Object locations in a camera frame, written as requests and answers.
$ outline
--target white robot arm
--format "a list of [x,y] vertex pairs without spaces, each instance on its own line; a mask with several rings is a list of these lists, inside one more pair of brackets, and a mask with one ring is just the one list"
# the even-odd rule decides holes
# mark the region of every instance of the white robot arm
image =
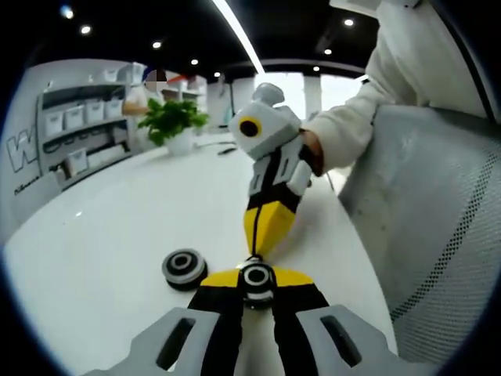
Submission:
[[254,163],[244,228],[251,255],[264,256],[287,235],[312,176],[314,157],[300,134],[301,120],[280,88],[264,83],[229,123]]

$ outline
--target white pot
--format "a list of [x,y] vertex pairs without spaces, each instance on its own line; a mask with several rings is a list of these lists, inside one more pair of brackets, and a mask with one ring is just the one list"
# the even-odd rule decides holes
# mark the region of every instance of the white pot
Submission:
[[177,136],[166,139],[164,145],[167,147],[169,154],[180,156],[190,153],[193,148],[192,134],[193,130],[188,128]]

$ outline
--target white sleeve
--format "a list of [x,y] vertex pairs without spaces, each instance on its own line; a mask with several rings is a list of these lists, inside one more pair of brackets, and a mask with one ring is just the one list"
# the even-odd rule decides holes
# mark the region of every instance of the white sleeve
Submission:
[[416,102],[416,94],[398,69],[381,31],[366,67],[369,82],[343,106],[317,115],[302,128],[314,132],[323,149],[323,171],[357,160],[372,139],[372,120],[381,104]]
[[125,102],[130,102],[139,105],[139,103],[141,102],[141,93],[139,92],[140,89],[141,88],[138,86],[131,88],[127,94]]

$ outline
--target black bearing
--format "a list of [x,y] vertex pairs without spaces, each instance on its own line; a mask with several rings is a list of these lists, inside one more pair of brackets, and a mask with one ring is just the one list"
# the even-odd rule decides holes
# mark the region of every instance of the black bearing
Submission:
[[189,291],[200,286],[208,275],[207,263],[194,249],[178,249],[162,262],[165,280],[175,290]]
[[255,137],[259,133],[259,128],[253,121],[246,120],[240,123],[240,131],[247,137]]
[[252,262],[240,270],[245,305],[251,309],[267,309],[273,300],[275,274],[263,262]]

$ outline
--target window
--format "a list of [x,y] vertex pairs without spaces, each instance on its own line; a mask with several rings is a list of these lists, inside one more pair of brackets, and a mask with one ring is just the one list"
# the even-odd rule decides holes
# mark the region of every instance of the window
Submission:
[[320,76],[322,87],[322,110],[329,110],[334,106],[343,105],[348,99],[355,96],[362,83],[352,78],[323,74]]
[[281,104],[289,106],[301,120],[306,118],[305,78],[302,73],[257,74],[254,86],[257,88],[263,82],[269,82],[281,88],[285,95],[285,102]]

